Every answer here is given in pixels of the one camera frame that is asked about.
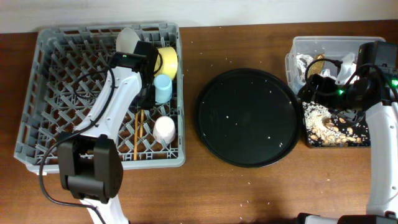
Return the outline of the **white tissue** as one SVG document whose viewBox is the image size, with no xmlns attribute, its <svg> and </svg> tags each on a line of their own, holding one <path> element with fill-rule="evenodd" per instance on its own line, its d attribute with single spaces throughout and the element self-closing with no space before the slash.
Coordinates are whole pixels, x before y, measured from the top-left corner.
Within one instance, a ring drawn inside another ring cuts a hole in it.
<svg viewBox="0 0 398 224">
<path fill-rule="evenodd" d="M 298 71 L 298 79 L 304 83 L 305 82 L 305 71 L 307 66 L 314 61 L 314 58 L 306 54 L 297 54 L 296 56 L 296 67 Z"/>
</svg>

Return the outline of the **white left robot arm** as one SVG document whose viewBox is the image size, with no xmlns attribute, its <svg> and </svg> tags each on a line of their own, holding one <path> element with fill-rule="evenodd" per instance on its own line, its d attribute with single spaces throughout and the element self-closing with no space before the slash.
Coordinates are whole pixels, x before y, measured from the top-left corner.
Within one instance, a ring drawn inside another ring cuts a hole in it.
<svg viewBox="0 0 398 224">
<path fill-rule="evenodd" d="M 132 103 L 154 104 L 151 87 L 159 51 L 138 41 L 132 52 L 117 50 L 105 69 L 106 81 L 86 118 L 57 146 L 62 188 L 85 206 L 95 223 L 128 223 L 118 197 L 123 165 L 118 133 Z"/>
</svg>

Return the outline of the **yellow plastic bowl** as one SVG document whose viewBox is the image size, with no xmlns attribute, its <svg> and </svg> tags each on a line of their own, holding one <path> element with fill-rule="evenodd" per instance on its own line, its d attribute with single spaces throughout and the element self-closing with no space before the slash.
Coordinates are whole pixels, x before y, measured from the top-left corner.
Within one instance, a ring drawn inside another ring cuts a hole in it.
<svg viewBox="0 0 398 224">
<path fill-rule="evenodd" d="M 158 48 L 158 52 L 154 76 L 167 75 L 173 80 L 178 70 L 178 56 L 176 50 L 173 47 L 163 47 Z"/>
</svg>

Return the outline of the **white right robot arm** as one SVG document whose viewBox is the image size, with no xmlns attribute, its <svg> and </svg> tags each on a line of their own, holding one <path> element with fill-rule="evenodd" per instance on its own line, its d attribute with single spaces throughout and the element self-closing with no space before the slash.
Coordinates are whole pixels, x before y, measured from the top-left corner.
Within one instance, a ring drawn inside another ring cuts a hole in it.
<svg viewBox="0 0 398 224">
<path fill-rule="evenodd" d="M 356 71 L 345 83 L 318 74 L 305 77 L 298 96 L 330 109 L 365 114 L 371 140 L 371 193 L 364 215 L 327 218 L 300 213 L 297 223 L 397 223 L 397 46 L 360 45 Z"/>
</svg>

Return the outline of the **brown coffee sachet wrapper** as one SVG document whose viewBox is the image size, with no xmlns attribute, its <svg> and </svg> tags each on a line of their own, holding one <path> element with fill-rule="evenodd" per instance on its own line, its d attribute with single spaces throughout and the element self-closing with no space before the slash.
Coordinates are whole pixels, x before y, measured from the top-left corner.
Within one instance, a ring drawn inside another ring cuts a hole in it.
<svg viewBox="0 0 398 224">
<path fill-rule="evenodd" d="M 317 55 L 315 57 L 314 60 L 321 59 L 321 58 L 325 58 L 325 55 L 324 54 L 319 54 L 319 55 Z M 324 64 L 325 64 L 324 61 L 314 63 L 308 69 L 307 77 L 310 78 L 314 74 L 320 74 L 322 72 L 322 70 L 323 70 Z"/>
</svg>

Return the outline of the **pink plastic cup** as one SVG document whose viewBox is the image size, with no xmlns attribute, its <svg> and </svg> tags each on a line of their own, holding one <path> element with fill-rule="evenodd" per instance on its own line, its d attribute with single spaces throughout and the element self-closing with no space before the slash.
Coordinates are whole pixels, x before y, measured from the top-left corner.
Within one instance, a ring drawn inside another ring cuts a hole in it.
<svg viewBox="0 0 398 224">
<path fill-rule="evenodd" d="M 168 116 L 161 116 L 155 121 L 153 136 L 159 143 L 171 143 L 176 137 L 175 123 Z"/>
</svg>

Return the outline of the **grey round plate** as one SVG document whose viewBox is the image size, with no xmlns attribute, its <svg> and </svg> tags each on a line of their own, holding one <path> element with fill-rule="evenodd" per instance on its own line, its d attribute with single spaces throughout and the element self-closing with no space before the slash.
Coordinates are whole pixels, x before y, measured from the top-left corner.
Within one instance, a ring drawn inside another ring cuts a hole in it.
<svg viewBox="0 0 398 224">
<path fill-rule="evenodd" d="M 116 38 L 116 51 L 133 54 L 137 43 L 141 39 L 134 30 L 129 27 L 124 28 Z"/>
</svg>

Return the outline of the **light blue plastic cup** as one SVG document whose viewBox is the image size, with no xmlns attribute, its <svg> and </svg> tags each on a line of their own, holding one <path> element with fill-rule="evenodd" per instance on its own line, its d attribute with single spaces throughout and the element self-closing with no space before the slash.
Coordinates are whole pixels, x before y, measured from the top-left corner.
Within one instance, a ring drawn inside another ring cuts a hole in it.
<svg viewBox="0 0 398 224">
<path fill-rule="evenodd" d="M 168 75 L 160 74 L 154 79 L 155 102 L 166 103 L 172 98 L 172 80 Z"/>
</svg>

